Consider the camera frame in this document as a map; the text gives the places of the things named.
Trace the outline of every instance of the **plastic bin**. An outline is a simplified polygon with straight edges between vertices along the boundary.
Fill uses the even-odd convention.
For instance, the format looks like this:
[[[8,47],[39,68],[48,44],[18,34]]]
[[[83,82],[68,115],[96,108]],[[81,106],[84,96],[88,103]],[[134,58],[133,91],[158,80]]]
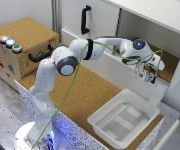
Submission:
[[[159,108],[124,89],[87,121],[95,133],[112,147],[125,149],[159,113]]]

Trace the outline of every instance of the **cable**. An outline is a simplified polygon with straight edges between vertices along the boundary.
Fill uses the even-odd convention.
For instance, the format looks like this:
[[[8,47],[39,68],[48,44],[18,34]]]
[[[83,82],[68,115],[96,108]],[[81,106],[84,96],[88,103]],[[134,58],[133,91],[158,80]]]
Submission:
[[[156,54],[156,53],[161,52],[160,61],[159,61],[159,63],[158,63],[158,67],[157,67],[156,73],[155,73],[155,76],[157,76],[158,70],[159,70],[159,65],[160,65],[160,62],[161,62],[161,59],[162,59],[162,56],[163,56],[163,51],[162,51],[162,50],[158,50],[158,51],[153,52],[152,54],[150,54],[150,55],[148,55],[148,56],[145,56],[145,57],[142,57],[142,58],[129,59],[129,58],[124,58],[123,56],[119,55],[119,54],[116,53],[113,49],[111,49],[109,46],[107,46],[107,45],[105,45],[105,44],[103,44],[103,43],[100,43],[100,42],[94,42],[94,43],[100,44],[100,45],[108,48],[109,50],[111,50],[112,52],[114,52],[115,54],[117,54],[118,56],[120,56],[121,58],[127,59],[127,60],[141,60],[141,59],[147,58],[147,57],[149,57],[149,56],[151,56],[151,55],[153,55],[153,54]],[[75,80],[76,80],[76,78],[77,78],[77,74],[78,74],[78,71],[79,71],[79,68],[80,68],[80,63],[81,63],[81,60],[82,60],[82,56],[83,56],[83,53],[84,53],[84,51],[85,51],[85,49],[86,49],[86,47],[87,47],[88,45],[89,45],[89,43],[87,43],[87,44],[84,46],[84,48],[83,48],[83,51],[82,51],[82,54],[81,54],[81,56],[80,56],[80,60],[79,60],[79,63],[78,63],[78,67],[77,67],[77,70],[76,70],[75,77],[74,77],[74,79],[73,79],[73,81],[72,81],[72,83],[71,83],[71,86],[70,86],[68,92],[66,93],[66,96],[65,96],[64,100],[62,101],[60,107],[57,109],[56,113],[53,115],[53,117],[51,118],[51,120],[49,121],[49,123],[46,125],[46,127],[45,127],[44,130],[42,131],[41,135],[39,136],[39,138],[37,139],[37,141],[36,141],[35,144],[33,145],[32,149],[37,145],[37,143],[38,143],[38,141],[40,140],[41,136],[43,135],[43,133],[45,132],[45,130],[47,129],[47,127],[49,126],[49,124],[53,121],[53,119],[55,118],[55,116],[58,114],[58,112],[61,110],[63,104],[65,103],[66,98],[68,97],[68,95],[69,95],[69,93],[70,93],[70,91],[71,91],[71,89],[72,89],[72,87],[73,87],[73,84],[74,84],[74,82],[75,82]]]

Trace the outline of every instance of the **cabinet door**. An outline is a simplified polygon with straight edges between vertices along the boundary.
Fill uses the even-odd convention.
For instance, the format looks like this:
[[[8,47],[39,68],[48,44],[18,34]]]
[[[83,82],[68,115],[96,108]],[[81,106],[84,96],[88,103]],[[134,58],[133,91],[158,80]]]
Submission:
[[[86,5],[91,10],[86,12],[86,28],[90,32],[81,34],[82,10]],[[120,9],[102,0],[63,0],[62,28],[78,38],[115,36]]]

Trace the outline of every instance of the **green cable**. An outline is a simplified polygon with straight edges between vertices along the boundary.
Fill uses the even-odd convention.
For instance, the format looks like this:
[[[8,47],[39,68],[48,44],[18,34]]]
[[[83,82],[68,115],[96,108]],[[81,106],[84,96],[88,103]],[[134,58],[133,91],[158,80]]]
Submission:
[[[159,63],[158,63],[158,67],[157,67],[156,73],[155,73],[155,75],[157,76],[157,73],[158,73],[158,70],[159,70],[159,65],[160,65],[160,62],[161,62],[161,59],[162,59],[162,56],[163,56],[163,51],[162,51],[162,50],[158,50],[158,51],[156,51],[156,52],[154,52],[154,53],[152,53],[152,54],[150,54],[150,55],[148,55],[148,56],[142,57],[142,58],[129,59],[129,58],[124,58],[123,56],[119,55],[119,54],[116,53],[113,49],[111,49],[109,46],[107,46],[107,45],[105,45],[105,44],[103,44],[103,43],[100,43],[100,42],[94,42],[94,43],[100,44],[100,45],[108,48],[109,50],[111,50],[112,52],[114,52],[115,54],[117,54],[119,57],[121,57],[121,58],[123,58],[123,59],[126,59],[126,60],[140,60],[140,59],[147,58],[147,57],[149,57],[149,56],[151,56],[151,55],[153,55],[153,54],[156,54],[156,53],[161,52],[160,61],[159,61]],[[51,118],[51,120],[49,121],[49,123],[46,125],[45,129],[42,131],[41,135],[39,136],[39,138],[37,139],[37,141],[36,141],[35,144],[33,145],[32,149],[37,145],[37,143],[38,143],[38,141],[40,140],[41,136],[43,135],[43,133],[45,132],[45,130],[47,129],[47,127],[49,126],[49,124],[53,121],[53,119],[55,118],[55,116],[58,114],[58,112],[59,112],[60,109],[62,108],[63,104],[65,103],[66,98],[68,97],[68,95],[69,95],[69,93],[70,93],[70,91],[71,91],[71,89],[72,89],[72,86],[73,86],[73,84],[74,84],[74,82],[75,82],[75,80],[76,80],[76,78],[77,78],[77,74],[78,74],[78,71],[79,71],[79,68],[80,68],[80,63],[81,63],[81,60],[82,60],[82,56],[83,56],[84,50],[86,49],[87,45],[89,45],[89,43],[87,43],[87,44],[85,45],[85,47],[83,48],[83,51],[82,51],[82,54],[81,54],[81,56],[80,56],[80,60],[79,60],[79,63],[78,63],[78,67],[77,67],[77,70],[76,70],[75,77],[74,77],[74,79],[73,79],[73,81],[72,81],[72,83],[71,83],[71,86],[70,86],[68,92],[66,93],[66,96],[65,96],[64,100],[62,101],[59,109],[57,109],[56,113],[53,115],[53,117]]]
[[[69,92],[71,91],[72,86],[73,86],[73,84],[74,84],[74,82],[75,82],[75,80],[76,80],[76,77],[77,77],[77,74],[78,74],[78,71],[79,71],[79,68],[80,68],[80,63],[81,63],[81,60],[82,60],[82,56],[83,56],[84,50],[86,49],[87,45],[88,45],[88,43],[85,45],[85,47],[84,47],[84,49],[83,49],[83,51],[82,51],[82,54],[81,54],[81,57],[80,57],[80,61],[79,61],[79,63],[78,63],[78,67],[77,67],[77,70],[76,70],[75,77],[74,77],[74,79],[73,79],[73,82],[71,83],[71,86],[70,86],[68,92],[66,93],[66,96],[65,96],[64,100],[62,101],[59,109],[57,109],[56,113],[53,115],[52,119],[51,119],[51,120],[49,121],[49,123],[46,125],[45,129],[43,130],[43,132],[41,133],[41,135],[40,135],[39,138],[37,139],[36,143],[33,145],[32,149],[37,145],[37,143],[39,142],[41,136],[43,135],[43,133],[45,132],[45,130],[47,129],[47,127],[49,126],[49,124],[53,121],[53,119],[55,118],[55,116],[57,115],[57,113],[60,111],[60,109],[62,108],[63,104],[65,103],[66,98],[68,97]]]

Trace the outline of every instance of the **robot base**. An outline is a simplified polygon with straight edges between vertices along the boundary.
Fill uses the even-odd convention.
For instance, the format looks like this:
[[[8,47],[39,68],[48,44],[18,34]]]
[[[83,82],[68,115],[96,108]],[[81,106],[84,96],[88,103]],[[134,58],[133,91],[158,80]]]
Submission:
[[[15,138],[14,138],[15,150],[31,150],[31,147],[29,147],[25,142],[25,137],[27,136],[29,130],[32,128],[33,125],[34,125],[34,122],[27,123],[16,132]],[[60,139],[58,138],[57,140],[55,140],[55,145],[59,145],[59,142],[60,142]]]

